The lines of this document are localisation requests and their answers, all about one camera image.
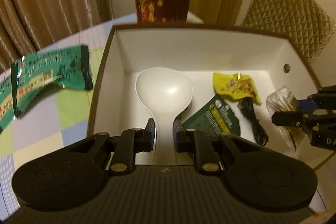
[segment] white spoon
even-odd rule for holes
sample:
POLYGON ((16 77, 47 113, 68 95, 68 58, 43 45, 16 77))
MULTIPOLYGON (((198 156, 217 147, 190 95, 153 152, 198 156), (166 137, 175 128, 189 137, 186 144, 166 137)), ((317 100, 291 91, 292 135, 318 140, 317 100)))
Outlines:
POLYGON ((142 71, 135 92, 156 126, 154 165, 176 165, 173 122, 193 97, 193 84, 183 73, 168 68, 142 71))

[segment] spoon head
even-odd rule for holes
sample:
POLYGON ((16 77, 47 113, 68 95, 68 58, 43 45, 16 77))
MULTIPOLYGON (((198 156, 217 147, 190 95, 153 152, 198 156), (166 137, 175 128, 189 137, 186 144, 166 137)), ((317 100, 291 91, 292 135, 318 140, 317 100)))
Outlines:
POLYGON ((155 117, 167 114, 175 118, 185 110, 193 97, 190 78, 168 68, 149 68, 135 82, 135 91, 144 107, 155 117))

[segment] spoon handle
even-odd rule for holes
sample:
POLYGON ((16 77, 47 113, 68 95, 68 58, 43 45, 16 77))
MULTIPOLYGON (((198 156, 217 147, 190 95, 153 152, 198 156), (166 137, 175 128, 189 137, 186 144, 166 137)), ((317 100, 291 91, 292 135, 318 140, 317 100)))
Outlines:
POLYGON ((154 165, 176 165, 173 122, 174 118, 158 116, 154 118, 156 142, 154 148, 154 165))

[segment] metal bolt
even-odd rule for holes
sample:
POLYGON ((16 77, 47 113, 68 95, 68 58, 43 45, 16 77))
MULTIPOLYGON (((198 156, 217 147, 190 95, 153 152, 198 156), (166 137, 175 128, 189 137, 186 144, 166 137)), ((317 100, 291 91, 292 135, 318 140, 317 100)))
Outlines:
POLYGON ((283 66, 283 71, 284 71, 285 73, 289 73, 290 70, 291 70, 291 67, 290 67, 289 64, 285 64, 285 65, 283 66))
POLYGON ((112 164, 110 169, 114 172, 124 172, 127 170, 126 164, 112 164))
POLYGON ((213 163, 207 163, 202 165, 202 169, 207 172, 216 172, 219 169, 219 165, 213 163))

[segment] yellow label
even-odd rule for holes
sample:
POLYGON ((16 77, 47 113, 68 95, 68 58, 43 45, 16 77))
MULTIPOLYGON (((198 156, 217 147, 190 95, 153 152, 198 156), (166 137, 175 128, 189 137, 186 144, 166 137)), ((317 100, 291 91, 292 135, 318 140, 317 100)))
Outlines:
POLYGON ((218 123, 219 127, 221 128, 222 132, 230 132, 229 128, 227 127, 225 121, 222 118, 222 115, 219 113, 218 109, 215 107, 214 104, 211 104, 209 107, 211 114, 213 115, 214 119, 218 123))
POLYGON ((29 92, 36 90, 38 88, 43 87, 44 85, 48 84, 53 78, 53 69, 44 71, 39 75, 34 76, 31 80, 25 84, 24 86, 20 87, 16 92, 16 99, 17 102, 21 101, 23 97, 25 97, 29 92))
POLYGON ((12 107, 13 107, 13 97, 12 93, 10 93, 0 104, 0 121, 12 107))

